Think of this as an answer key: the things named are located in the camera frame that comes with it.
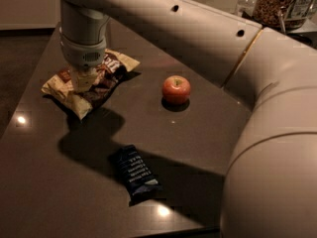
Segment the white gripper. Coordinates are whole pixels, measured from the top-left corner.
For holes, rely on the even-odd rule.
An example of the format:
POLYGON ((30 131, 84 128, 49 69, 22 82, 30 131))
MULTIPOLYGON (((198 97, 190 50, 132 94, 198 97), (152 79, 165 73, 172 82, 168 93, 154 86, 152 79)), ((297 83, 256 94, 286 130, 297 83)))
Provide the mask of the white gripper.
POLYGON ((63 33, 62 28, 59 28, 59 36, 62 54, 71 65, 69 72, 74 91, 88 91, 98 75, 94 67, 103 61, 106 39, 102 38, 96 44, 78 44, 75 41, 71 41, 63 33))

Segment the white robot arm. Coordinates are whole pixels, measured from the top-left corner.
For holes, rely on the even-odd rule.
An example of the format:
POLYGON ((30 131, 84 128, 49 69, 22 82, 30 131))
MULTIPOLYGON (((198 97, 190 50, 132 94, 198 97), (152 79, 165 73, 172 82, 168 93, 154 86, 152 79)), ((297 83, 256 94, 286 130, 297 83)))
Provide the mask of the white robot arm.
POLYGON ((93 51, 110 17, 183 63, 194 84, 175 124, 148 120, 170 196, 222 238, 317 238, 317 54, 191 0, 60 0, 63 41, 93 51))

